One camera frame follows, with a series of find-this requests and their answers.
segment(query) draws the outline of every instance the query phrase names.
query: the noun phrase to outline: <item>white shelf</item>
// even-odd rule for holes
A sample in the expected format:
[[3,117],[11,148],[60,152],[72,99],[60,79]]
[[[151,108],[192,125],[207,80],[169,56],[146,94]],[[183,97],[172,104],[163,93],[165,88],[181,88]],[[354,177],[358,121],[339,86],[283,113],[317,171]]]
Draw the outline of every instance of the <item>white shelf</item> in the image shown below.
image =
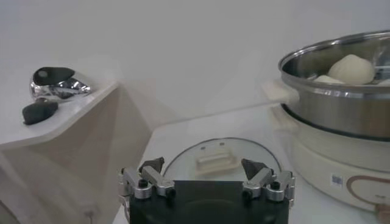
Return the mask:
[[72,126],[117,87],[118,84],[111,81],[96,88],[88,96],[75,101],[60,103],[57,112],[52,117],[30,126],[23,124],[21,110],[33,102],[31,96],[20,94],[25,97],[19,99],[15,96],[17,93],[14,96],[2,94],[0,96],[0,102],[2,103],[0,110],[0,150],[52,140]]

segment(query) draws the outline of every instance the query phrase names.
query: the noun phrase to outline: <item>pot handle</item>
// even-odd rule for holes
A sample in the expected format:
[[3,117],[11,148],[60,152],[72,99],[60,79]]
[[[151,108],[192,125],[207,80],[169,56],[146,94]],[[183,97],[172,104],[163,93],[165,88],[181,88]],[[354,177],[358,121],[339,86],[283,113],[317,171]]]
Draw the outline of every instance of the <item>pot handle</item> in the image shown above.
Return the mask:
[[281,79],[268,81],[261,85],[261,89],[269,103],[290,104],[299,101],[298,91],[284,84]]

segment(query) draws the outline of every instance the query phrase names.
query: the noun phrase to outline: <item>screw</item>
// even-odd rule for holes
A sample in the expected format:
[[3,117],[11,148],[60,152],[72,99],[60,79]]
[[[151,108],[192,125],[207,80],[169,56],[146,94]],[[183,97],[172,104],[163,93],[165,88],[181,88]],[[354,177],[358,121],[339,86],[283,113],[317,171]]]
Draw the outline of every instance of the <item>screw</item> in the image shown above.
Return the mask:
[[145,188],[145,187],[147,187],[147,180],[145,180],[145,179],[140,179],[139,182],[138,182],[138,187],[139,187],[139,188]]
[[243,191],[243,199],[244,201],[251,201],[252,199],[251,191]]
[[165,192],[166,198],[173,199],[176,196],[176,190],[173,188],[169,188]]
[[274,181],[274,182],[271,183],[271,189],[272,190],[279,190],[279,188],[280,188],[280,183],[279,182]]

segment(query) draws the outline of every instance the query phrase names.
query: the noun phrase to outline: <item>white wall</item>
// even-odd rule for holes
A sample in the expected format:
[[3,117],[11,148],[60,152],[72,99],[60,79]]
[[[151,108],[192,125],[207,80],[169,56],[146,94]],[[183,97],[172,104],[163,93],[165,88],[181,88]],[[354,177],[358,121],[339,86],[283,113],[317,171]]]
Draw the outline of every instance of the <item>white wall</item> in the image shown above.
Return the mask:
[[[137,164],[150,130],[263,102],[259,85],[279,76],[277,62],[286,53],[388,29],[389,10],[388,0],[2,0],[0,94],[26,93],[34,70],[50,65],[99,80],[106,73],[95,71],[113,69],[123,87],[119,100],[111,96],[58,139],[7,156],[24,177],[42,170],[34,162],[42,161],[54,167],[53,177],[84,180],[102,205],[100,222],[107,223],[117,205],[114,172]],[[25,80],[26,89],[15,88],[17,80]],[[77,142],[68,145],[71,138]],[[35,160],[26,156],[31,153]],[[28,180],[45,199],[34,178]]]
[[261,102],[258,86],[278,77],[283,55],[389,28],[389,9],[388,0],[3,0],[0,68],[28,77],[15,67],[111,58],[154,128]]

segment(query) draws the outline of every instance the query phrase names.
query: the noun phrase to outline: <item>stainless steel pot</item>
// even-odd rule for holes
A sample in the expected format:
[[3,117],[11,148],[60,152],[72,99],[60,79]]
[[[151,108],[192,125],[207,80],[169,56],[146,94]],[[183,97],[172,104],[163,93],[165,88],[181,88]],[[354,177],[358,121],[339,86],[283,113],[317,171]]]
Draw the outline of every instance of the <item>stainless steel pot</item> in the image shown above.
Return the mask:
[[[373,63],[375,80],[369,85],[313,82],[346,55]],[[357,138],[390,141],[390,30],[359,33],[323,41],[294,51],[279,62],[282,80],[299,93],[284,104],[296,119],[326,131]]]

